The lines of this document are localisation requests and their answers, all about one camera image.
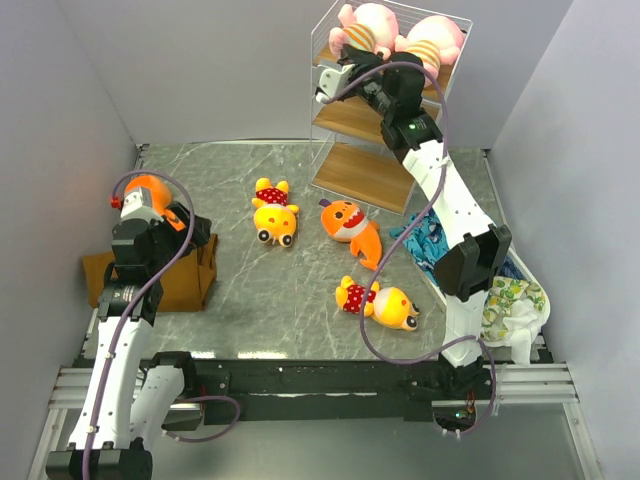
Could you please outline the white oval tray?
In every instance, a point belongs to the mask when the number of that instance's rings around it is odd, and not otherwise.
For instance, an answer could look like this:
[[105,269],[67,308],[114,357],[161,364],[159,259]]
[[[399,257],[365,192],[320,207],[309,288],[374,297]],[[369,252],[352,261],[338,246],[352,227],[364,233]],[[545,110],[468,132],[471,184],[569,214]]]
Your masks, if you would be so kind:
[[483,341],[490,348],[508,347],[514,363],[529,364],[550,312],[548,295],[510,247],[485,301],[480,328]]

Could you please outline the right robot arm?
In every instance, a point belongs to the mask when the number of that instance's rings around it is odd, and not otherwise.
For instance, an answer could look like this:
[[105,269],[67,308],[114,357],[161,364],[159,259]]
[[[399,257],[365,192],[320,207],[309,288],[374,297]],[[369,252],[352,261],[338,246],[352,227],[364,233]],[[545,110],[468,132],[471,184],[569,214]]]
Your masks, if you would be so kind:
[[434,275],[446,305],[442,354],[451,365],[439,372],[437,382],[445,396],[460,398],[473,385],[466,366],[482,354],[484,302],[511,245],[511,232],[482,210],[456,170],[447,122],[435,122],[423,109],[424,86],[435,79],[416,55],[397,52],[384,60],[346,45],[339,64],[341,89],[331,100],[357,96],[380,115],[384,143],[442,225],[448,251],[436,261]]

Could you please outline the brown folded cloth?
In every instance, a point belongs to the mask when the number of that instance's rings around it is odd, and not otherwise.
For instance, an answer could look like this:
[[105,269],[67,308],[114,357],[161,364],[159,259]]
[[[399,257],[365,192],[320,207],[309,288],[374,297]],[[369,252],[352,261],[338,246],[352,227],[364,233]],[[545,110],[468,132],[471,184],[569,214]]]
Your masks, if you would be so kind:
[[[177,261],[161,278],[164,290],[159,312],[197,312],[206,306],[208,291],[217,276],[216,248],[218,236],[210,235],[208,243]],[[88,303],[98,306],[104,287],[104,273],[114,260],[110,252],[88,255],[82,265],[88,290]]]

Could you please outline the yellow green print cloth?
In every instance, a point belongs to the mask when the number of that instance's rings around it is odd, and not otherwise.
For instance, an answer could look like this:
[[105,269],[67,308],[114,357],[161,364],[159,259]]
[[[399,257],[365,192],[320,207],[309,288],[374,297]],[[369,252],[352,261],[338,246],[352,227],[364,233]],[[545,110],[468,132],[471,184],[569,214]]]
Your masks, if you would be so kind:
[[539,309],[545,304],[550,307],[549,299],[538,283],[496,276],[493,279],[484,308],[488,305],[507,308],[516,300],[525,299],[530,299]]

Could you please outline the orange shark plush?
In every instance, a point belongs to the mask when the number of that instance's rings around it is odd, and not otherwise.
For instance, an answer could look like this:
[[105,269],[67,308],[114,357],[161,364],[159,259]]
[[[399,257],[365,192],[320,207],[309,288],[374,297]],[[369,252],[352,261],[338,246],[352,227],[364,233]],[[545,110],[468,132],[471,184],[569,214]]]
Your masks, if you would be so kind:
[[367,269],[375,271],[383,257],[379,226],[348,200],[321,199],[322,227],[330,238],[349,245],[351,254]]
[[151,190],[154,209],[160,216],[158,221],[162,221],[162,216],[169,210],[169,204],[172,202],[172,194],[168,186],[157,176],[140,175],[126,185],[124,196],[133,187],[147,187]]

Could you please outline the large pink striped plush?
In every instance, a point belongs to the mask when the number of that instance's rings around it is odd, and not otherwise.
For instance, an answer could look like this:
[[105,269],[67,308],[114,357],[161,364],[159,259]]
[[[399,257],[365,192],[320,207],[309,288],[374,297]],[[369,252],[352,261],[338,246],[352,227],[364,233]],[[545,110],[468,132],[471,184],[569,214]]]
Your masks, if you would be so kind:
[[398,34],[394,52],[418,57],[423,67],[437,80],[442,71],[458,60],[466,34],[450,18],[431,15],[416,23],[406,36]]

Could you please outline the small pink striped plush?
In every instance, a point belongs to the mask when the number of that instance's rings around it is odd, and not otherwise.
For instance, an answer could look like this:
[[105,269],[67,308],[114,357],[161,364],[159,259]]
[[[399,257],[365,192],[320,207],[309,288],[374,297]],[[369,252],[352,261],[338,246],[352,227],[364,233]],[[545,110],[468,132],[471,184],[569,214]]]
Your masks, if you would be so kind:
[[399,35],[395,13],[379,3],[365,3],[356,8],[344,4],[338,12],[340,27],[329,32],[328,45],[335,58],[341,57],[345,45],[374,53],[387,60]]

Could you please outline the white cloth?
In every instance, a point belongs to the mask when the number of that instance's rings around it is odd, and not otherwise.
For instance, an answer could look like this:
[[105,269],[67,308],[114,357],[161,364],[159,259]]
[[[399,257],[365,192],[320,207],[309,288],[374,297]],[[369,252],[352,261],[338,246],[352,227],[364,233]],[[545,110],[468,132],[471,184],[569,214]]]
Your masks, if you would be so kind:
[[550,307],[539,309],[530,299],[516,300],[507,308],[488,305],[484,308],[482,339],[492,348],[508,347],[511,360],[529,366],[534,340],[549,317]]

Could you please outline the blue shark print garment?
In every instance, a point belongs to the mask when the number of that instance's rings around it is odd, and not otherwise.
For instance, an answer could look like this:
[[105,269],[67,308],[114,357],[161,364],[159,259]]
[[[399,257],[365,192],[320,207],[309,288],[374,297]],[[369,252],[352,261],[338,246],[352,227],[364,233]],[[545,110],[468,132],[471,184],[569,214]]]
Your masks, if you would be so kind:
[[[390,237],[393,239],[400,237],[418,215],[419,212],[411,215],[407,225],[390,229]],[[449,247],[441,222],[433,209],[412,229],[404,239],[403,245],[416,266],[434,285],[439,286],[434,275],[435,264],[448,252]],[[526,278],[509,256],[505,258],[498,275],[516,280],[525,280]]]

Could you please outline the yellow plush red dress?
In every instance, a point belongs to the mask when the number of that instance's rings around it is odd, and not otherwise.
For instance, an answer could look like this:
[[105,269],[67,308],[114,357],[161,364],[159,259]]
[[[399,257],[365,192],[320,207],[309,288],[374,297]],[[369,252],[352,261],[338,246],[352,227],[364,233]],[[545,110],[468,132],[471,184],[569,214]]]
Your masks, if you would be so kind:
[[263,244],[278,243],[282,247],[290,247],[297,230],[299,206],[289,202],[288,182],[281,180],[272,185],[268,178],[259,178],[255,183],[252,204],[258,240]]

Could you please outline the yellow plush polka dress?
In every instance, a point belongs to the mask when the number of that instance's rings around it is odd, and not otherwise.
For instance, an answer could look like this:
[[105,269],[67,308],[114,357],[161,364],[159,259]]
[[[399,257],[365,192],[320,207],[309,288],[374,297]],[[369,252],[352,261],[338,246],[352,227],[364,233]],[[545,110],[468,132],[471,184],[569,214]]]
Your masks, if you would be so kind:
[[374,282],[366,294],[366,287],[344,276],[335,289],[338,307],[346,313],[371,318],[380,325],[405,331],[418,328],[419,308],[397,287],[382,288]]

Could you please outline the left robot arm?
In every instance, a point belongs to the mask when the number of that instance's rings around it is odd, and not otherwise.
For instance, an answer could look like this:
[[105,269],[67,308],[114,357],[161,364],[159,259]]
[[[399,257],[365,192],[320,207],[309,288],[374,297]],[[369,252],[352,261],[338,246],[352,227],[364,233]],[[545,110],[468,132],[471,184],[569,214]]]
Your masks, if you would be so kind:
[[50,479],[148,479],[152,447],[174,401],[199,388],[188,352],[156,354],[136,384],[170,261],[207,245],[210,220],[178,202],[162,214],[121,213],[112,229],[114,260],[97,307],[98,346],[81,410],[66,447],[49,453]]

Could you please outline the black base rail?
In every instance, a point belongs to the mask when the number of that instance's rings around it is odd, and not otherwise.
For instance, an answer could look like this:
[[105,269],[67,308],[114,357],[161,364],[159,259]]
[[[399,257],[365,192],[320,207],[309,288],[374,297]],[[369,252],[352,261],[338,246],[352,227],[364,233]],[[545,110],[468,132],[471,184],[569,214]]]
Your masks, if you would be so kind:
[[237,421],[401,418],[441,421],[463,432],[504,404],[574,403],[567,366],[521,367],[479,358],[454,368],[444,359],[413,365],[382,361],[195,359],[160,352],[112,367],[102,400],[106,433],[94,448],[199,425]]

